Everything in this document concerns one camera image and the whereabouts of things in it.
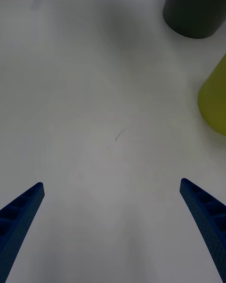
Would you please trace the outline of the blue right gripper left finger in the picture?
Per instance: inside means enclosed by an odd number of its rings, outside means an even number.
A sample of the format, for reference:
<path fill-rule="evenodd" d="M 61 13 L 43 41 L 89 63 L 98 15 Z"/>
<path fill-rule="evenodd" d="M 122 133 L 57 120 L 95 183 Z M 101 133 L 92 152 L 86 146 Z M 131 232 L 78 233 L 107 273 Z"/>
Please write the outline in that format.
<path fill-rule="evenodd" d="M 45 196 L 42 182 L 0 210 L 0 282 L 6 282 L 26 234 Z"/>

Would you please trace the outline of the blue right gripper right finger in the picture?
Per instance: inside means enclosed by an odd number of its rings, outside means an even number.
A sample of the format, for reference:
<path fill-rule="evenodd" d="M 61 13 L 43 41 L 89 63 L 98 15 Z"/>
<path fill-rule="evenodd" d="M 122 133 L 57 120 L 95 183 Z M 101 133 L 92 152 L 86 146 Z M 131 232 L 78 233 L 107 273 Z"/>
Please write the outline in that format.
<path fill-rule="evenodd" d="M 205 241 L 222 282 L 226 282 L 226 206 L 186 178 L 180 194 Z"/>

